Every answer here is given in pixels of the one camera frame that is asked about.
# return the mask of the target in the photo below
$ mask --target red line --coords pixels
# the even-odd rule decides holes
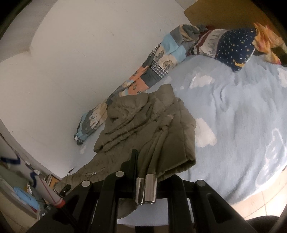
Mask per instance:
[[[46,187],[45,185],[44,185],[44,187],[45,187],[45,189],[47,190],[47,192],[49,193],[50,197],[52,198],[52,196],[51,196],[50,192],[48,191],[47,187]]]

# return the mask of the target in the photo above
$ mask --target brown wooden panel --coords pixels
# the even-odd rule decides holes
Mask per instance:
[[[277,35],[277,29],[250,0],[198,0],[184,11],[191,24],[213,25],[216,28],[236,29],[254,27],[254,22],[268,25]]]

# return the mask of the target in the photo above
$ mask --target bed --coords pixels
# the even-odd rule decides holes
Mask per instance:
[[[147,92],[169,83],[196,119],[196,159],[182,179],[205,180],[229,204],[266,189],[287,165],[287,69],[252,56],[239,72],[212,58],[187,58]],[[102,125],[81,146],[76,172],[94,156]],[[143,205],[118,223],[167,225],[167,202]]]

